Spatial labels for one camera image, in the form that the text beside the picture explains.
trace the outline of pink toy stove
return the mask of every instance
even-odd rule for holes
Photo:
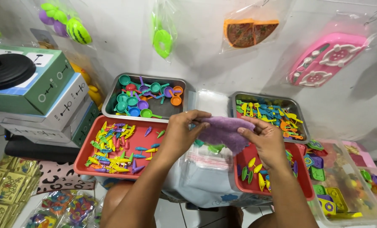
[[[367,47],[364,36],[331,33],[310,46],[289,75],[293,85],[320,87]]]

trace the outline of leg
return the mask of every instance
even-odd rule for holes
[[[263,215],[252,222],[249,228],[277,228],[276,213]]]
[[[120,204],[121,200],[130,190],[134,182],[122,180],[115,184],[113,187],[108,190],[104,198],[104,205],[101,214],[100,226],[105,227],[105,223],[108,218],[111,216],[115,208]],[[152,226],[149,228],[156,228],[155,218],[152,219]]]

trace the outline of red tray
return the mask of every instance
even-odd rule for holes
[[[298,163],[298,183],[300,183],[300,186],[302,188],[302,191],[304,193],[305,198],[307,198],[308,201],[313,200],[315,197],[314,189],[311,184],[311,179],[307,170],[307,166],[304,162],[303,155],[305,154],[307,147],[302,144],[297,143],[286,143],[285,142],[286,149],[293,155],[294,160]],[[260,191],[259,187],[259,178],[258,174],[253,175],[253,180],[251,184],[248,184],[248,180],[242,181],[242,178],[238,176],[237,172],[237,165],[240,165],[241,171],[242,169],[248,165],[248,162],[252,158],[256,158],[255,165],[257,166],[260,164],[260,158],[257,155],[257,149],[254,144],[250,144],[250,146],[245,147],[245,149],[242,151],[242,153],[238,154],[233,158],[233,165],[235,170],[235,183],[236,186],[242,191],[247,193],[253,193],[253,194],[259,194],[259,195],[272,195],[269,190],[265,187],[263,191]],[[263,179],[266,179],[267,174],[262,175]]]
[[[132,174],[128,172],[127,174],[121,173],[104,173],[104,172],[97,172],[92,167],[86,167],[84,164],[87,162],[89,156],[94,155],[94,147],[90,144],[92,140],[96,139],[97,132],[101,130],[103,127],[104,122],[107,121],[107,126],[111,126],[114,123],[126,123],[130,126],[135,125],[134,134],[128,138],[129,141],[129,150],[126,152],[125,156],[129,157],[131,153],[137,154],[140,151],[136,151],[135,147],[144,147],[144,148],[151,148],[151,145],[155,143],[161,143],[163,136],[160,138],[156,132],[161,132],[162,130],[166,130],[167,123],[159,123],[159,122],[149,122],[149,121],[134,121],[134,120],[127,120],[127,119],[120,119],[120,118],[110,118],[106,116],[98,117],[93,126],[88,133],[86,140],[83,143],[83,146],[80,149],[79,155],[76,158],[74,163],[74,170],[78,174],[86,174],[91,176],[107,176],[113,178],[128,178],[128,179],[138,179],[141,173],[146,169],[146,167],[141,170],[139,173]],[[148,127],[152,127],[152,131],[146,136],[145,132]],[[113,158],[115,156],[120,156],[122,153],[119,152],[111,152],[108,154],[109,158]],[[145,155],[147,158],[151,156],[150,153],[146,153],[145,151],[142,152],[142,155]],[[145,158],[134,158],[137,163],[137,166],[147,166],[150,161],[145,160]]]

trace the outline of stainless steel tray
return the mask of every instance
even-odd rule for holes
[[[229,100],[229,115],[230,117],[236,117],[236,100],[242,100],[242,101],[247,101],[247,102],[252,102],[252,103],[257,103],[260,102],[261,100],[263,101],[271,101],[273,102],[279,102],[281,103],[281,107],[283,109],[286,109],[288,112],[294,113],[297,115],[297,118],[302,120],[304,123],[300,124],[298,123],[298,130],[299,134],[303,136],[303,140],[288,140],[284,139],[285,142],[293,142],[293,143],[300,143],[300,144],[307,144],[310,142],[310,134],[307,129],[307,124],[305,123],[304,117],[302,116],[301,113],[301,108],[298,105],[296,101],[290,98],[286,97],[281,97],[281,96],[269,96],[269,95],[263,95],[263,94],[257,94],[257,93],[249,93],[249,92],[242,92],[242,91],[237,91],[234,94],[230,96]]]
[[[179,106],[173,106],[170,103],[170,98],[165,98],[165,101],[163,102],[163,104],[161,104],[161,99],[155,99],[155,98],[149,99],[148,100],[149,109],[151,109],[153,114],[162,116],[163,117],[162,119],[115,115],[116,111],[114,111],[114,108],[117,105],[117,96],[121,93],[121,89],[122,89],[122,85],[118,81],[121,75],[128,75],[131,78],[131,81],[137,84],[141,83],[139,79],[139,77],[141,76],[144,83],[146,84],[158,82],[160,84],[169,83],[171,87],[181,86],[183,88],[183,94],[180,95],[182,99],[182,103]],[[193,86],[191,86],[188,82],[186,82],[183,79],[171,78],[171,77],[157,77],[157,76],[149,76],[149,75],[141,75],[141,74],[133,74],[133,73],[123,73],[123,74],[118,75],[115,78],[114,83],[112,85],[112,89],[110,90],[107,97],[105,98],[102,112],[106,117],[112,117],[112,118],[151,121],[151,122],[169,122],[169,118],[172,115],[181,113],[182,111],[189,110],[189,99],[193,97],[193,96],[189,96],[190,93],[195,93],[195,89]]]

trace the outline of purple cloth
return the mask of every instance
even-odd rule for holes
[[[239,118],[211,117],[203,118],[201,122],[208,122],[211,126],[203,130],[198,139],[211,145],[224,144],[232,151],[234,156],[249,144],[249,141],[240,135],[237,129],[239,127],[244,127],[251,131],[255,129],[254,124]]]

